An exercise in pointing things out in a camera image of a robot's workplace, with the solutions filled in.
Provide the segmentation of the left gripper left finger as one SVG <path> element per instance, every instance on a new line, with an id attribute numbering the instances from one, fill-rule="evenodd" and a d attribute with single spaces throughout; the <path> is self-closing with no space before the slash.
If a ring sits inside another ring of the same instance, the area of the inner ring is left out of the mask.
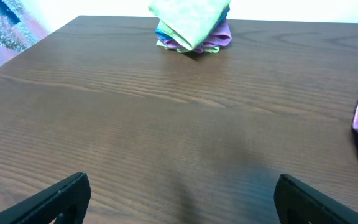
<path id="1" fill-rule="evenodd" d="M 91 198 L 87 174 L 77 172 L 0 212 L 0 224 L 82 224 Z"/>

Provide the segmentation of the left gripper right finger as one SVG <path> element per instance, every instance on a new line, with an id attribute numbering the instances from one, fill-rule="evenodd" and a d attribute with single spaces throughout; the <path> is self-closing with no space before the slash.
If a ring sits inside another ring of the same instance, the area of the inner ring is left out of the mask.
<path id="1" fill-rule="evenodd" d="M 289 174 L 273 195 L 281 224 L 358 224 L 358 213 Z"/>

